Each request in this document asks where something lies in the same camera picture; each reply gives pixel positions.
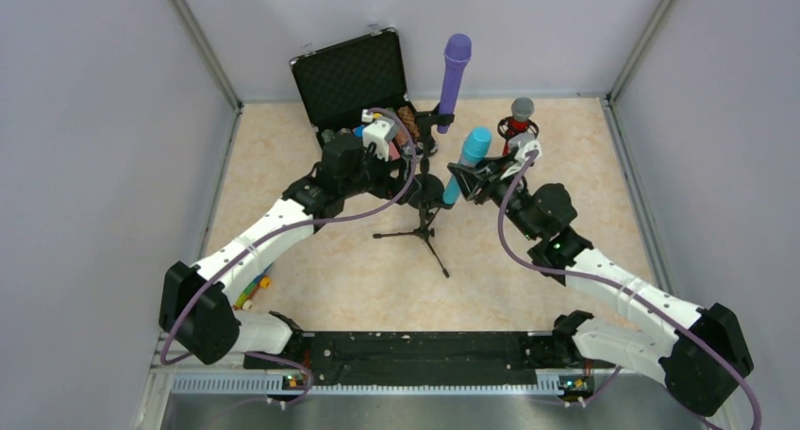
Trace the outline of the light blue microphone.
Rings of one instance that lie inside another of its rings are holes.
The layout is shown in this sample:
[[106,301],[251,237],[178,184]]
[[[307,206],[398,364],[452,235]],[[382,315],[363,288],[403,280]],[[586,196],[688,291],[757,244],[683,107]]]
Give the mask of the light blue microphone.
[[[491,144],[492,133],[488,128],[483,126],[474,128],[468,134],[461,146],[458,165],[474,167],[478,162],[486,157]],[[452,206],[460,196],[461,191],[458,186],[458,181],[456,176],[452,174],[444,189],[442,200],[446,205]]]

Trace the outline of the black shock mount tripod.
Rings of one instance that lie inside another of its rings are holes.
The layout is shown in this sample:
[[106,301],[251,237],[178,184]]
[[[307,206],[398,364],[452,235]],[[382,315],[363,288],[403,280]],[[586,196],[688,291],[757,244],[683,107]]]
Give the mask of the black shock mount tripod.
[[502,154],[506,155],[509,150],[509,142],[511,139],[522,134],[532,134],[538,137],[540,128],[530,119],[518,120],[513,116],[508,116],[498,122],[497,133],[505,140]]

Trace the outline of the black round base mic stand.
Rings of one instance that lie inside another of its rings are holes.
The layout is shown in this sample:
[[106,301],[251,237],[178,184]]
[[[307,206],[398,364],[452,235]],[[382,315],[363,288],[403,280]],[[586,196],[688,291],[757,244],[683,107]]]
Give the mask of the black round base mic stand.
[[440,105],[432,110],[419,111],[414,114],[415,123],[419,128],[420,136],[414,143],[414,152],[417,146],[422,146],[422,153],[418,156],[419,172],[414,176],[407,203],[418,210],[429,211],[443,208],[451,209],[453,204],[446,204],[443,200],[445,185],[430,172],[431,147],[434,144],[432,128],[440,123],[452,123],[455,115],[452,113],[441,114]]

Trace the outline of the black tripod mic stand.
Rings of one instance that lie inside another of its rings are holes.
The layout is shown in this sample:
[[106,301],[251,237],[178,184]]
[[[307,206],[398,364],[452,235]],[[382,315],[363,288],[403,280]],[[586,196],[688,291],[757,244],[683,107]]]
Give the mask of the black tripod mic stand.
[[450,278],[450,272],[444,266],[439,254],[435,250],[431,240],[435,237],[435,228],[432,226],[438,212],[442,208],[441,199],[431,194],[429,191],[418,192],[418,197],[410,199],[409,204],[415,203],[418,210],[419,224],[416,228],[409,231],[392,232],[392,233],[374,233],[372,237],[375,240],[397,238],[397,237],[416,237],[420,239],[428,248],[431,255],[436,259],[439,264],[442,274],[445,278]]

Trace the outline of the red glitter microphone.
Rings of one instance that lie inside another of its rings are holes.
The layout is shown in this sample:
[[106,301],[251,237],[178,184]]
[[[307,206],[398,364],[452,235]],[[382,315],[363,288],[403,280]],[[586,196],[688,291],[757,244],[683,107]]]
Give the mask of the red glitter microphone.
[[540,129],[531,120],[535,111],[534,102],[527,97],[519,97],[511,104],[511,115],[502,119],[497,125],[498,134],[505,140],[503,154],[506,155],[509,149],[509,141],[520,134],[532,134],[539,136]]

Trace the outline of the purple microphone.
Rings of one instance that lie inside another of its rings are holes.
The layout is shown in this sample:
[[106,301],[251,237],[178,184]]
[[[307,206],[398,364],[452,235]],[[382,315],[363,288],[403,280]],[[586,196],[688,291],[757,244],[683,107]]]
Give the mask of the purple microphone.
[[472,41],[465,34],[454,34],[448,39],[443,54],[445,69],[438,105],[440,122],[437,125],[440,134],[446,134],[455,119],[455,106],[463,74],[472,57]]

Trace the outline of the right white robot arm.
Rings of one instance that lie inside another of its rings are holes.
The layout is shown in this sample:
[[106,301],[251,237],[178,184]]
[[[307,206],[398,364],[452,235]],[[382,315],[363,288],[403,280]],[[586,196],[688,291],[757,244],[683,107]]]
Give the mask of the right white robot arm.
[[534,241],[528,258],[511,258],[562,286],[603,302],[627,322],[618,326],[587,312],[559,320],[555,331],[585,359],[604,361],[646,376],[697,416],[712,417],[736,390],[747,397],[753,428],[763,424],[758,398],[746,381],[754,363],[737,315],[716,303],[702,307],[659,289],[621,268],[571,226],[577,216],[561,183],[535,192],[522,186],[536,156],[523,163],[495,157],[475,166],[448,165],[464,198],[499,207],[497,232],[510,248],[505,223]]

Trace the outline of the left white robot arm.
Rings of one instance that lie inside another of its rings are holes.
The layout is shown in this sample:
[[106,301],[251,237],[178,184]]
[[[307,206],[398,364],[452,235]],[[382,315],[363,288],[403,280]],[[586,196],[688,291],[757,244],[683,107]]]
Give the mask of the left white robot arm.
[[369,193],[387,207],[402,203],[418,162],[418,155],[383,159],[374,144],[352,134],[329,142],[312,169],[237,238],[193,264],[168,268],[158,313],[167,334],[163,348],[177,342],[206,365],[221,360],[242,337],[245,322],[232,302],[243,289],[295,244],[345,222],[347,199]]

